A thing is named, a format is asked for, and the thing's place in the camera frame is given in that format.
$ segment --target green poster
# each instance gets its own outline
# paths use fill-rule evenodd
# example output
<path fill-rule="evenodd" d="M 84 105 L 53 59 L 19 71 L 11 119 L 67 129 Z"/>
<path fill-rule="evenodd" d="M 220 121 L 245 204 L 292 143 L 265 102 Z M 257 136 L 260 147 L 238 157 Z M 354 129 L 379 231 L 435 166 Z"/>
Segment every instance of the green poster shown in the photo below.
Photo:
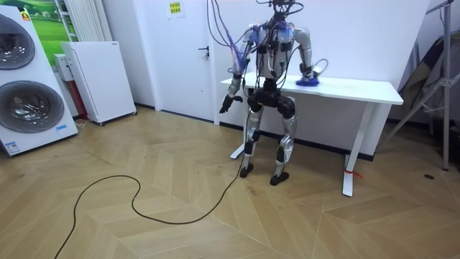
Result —
<path fill-rule="evenodd" d="M 68 42 L 54 0 L 0 0 L 0 4 L 25 8 L 37 30 L 51 65 L 55 65 L 52 54 L 62 54 L 61 42 Z"/>

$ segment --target white desk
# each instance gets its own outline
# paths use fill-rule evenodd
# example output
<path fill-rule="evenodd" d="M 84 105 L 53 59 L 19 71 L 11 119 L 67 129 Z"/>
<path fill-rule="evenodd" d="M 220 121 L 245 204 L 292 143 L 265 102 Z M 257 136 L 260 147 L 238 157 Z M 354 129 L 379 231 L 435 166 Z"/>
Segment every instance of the white desk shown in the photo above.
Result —
<path fill-rule="evenodd" d="M 246 87 L 254 88 L 256 84 L 256 74 L 246 74 Z M 388 82 L 381 81 L 365 81 L 356 79 L 344 79 L 344 78 L 327 78 L 320 77 L 320 84 L 318 86 L 305 87 L 298 86 L 295 84 L 300 76 L 287 75 L 285 85 L 282 87 L 284 92 L 292 92 L 298 94 L 314 94 L 318 96 L 347 99 L 355 101 L 365 101 L 366 107 L 359 124 L 358 132 L 354 139 L 353 148 L 351 149 L 350 155 L 345 157 L 345 170 L 344 170 L 344 185 L 342 188 L 342 194 L 346 196 L 353 195 L 353 169 L 358 158 L 359 150 L 361 149 L 362 140 L 366 135 L 367 126 L 374 109 L 375 104 L 403 104 L 403 99 L 397 93 L 395 88 Z M 264 78 L 260 78 L 261 85 L 264 82 Z M 230 84 L 231 78 L 222 81 L 221 83 Z M 244 120 L 244 131 L 246 129 L 246 120 Z M 231 154 L 231 158 L 236 159 L 239 154 L 244 150 L 246 136 L 243 134 L 243 144 Z"/>

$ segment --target wooden floor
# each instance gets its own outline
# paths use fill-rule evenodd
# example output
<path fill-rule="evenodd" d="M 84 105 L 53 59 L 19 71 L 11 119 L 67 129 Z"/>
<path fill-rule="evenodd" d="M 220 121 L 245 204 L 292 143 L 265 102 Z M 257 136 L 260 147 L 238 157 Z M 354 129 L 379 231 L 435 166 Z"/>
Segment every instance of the wooden floor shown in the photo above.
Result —
<path fill-rule="evenodd" d="M 0 258 L 53 258 L 90 183 L 116 174 L 142 183 L 136 206 L 151 217 L 186 221 L 218 200 L 235 176 L 230 153 L 242 132 L 139 108 L 105 127 L 8 158 L 0 155 Z M 195 224 L 169 226 L 130 207 L 135 182 L 91 188 L 60 258 L 460 258 L 460 173 L 422 130 L 405 128 L 373 163 L 359 161 L 354 197 L 341 195 L 344 157 L 296 145 L 272 187 L 276 140 L 262 137 L 248 178 Z M 433 180 L 424 177 L 430 174 Z"/>

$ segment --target washing machine door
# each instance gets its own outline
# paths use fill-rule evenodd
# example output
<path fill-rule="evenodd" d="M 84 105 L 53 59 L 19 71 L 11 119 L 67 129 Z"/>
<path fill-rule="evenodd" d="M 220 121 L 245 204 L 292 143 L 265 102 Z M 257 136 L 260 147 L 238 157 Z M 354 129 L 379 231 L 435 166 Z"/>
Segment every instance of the washing machine door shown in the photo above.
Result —
<path fill-rule="evenodd" d="M 33 81 L 0 86 L 0 125 L 15 132 L 36 133 L 54 127 L 64 115 L 60 95 Z"/>
<path fill-rule="evenodd" d="M 0 70 L 22 68 L 35 55 L 34 41 L 17 22 L 0 14 Z"/>

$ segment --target washing machine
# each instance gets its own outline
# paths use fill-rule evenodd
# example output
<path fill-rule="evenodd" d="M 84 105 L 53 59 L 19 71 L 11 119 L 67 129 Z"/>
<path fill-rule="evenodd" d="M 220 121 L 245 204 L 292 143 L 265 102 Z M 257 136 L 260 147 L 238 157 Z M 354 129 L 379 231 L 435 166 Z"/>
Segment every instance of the washing machine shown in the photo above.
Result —
<path fill-rule="evenodd" d="M 16 155 L 75 134 L 28 14 L 0 5 L 0 146 Z"/>

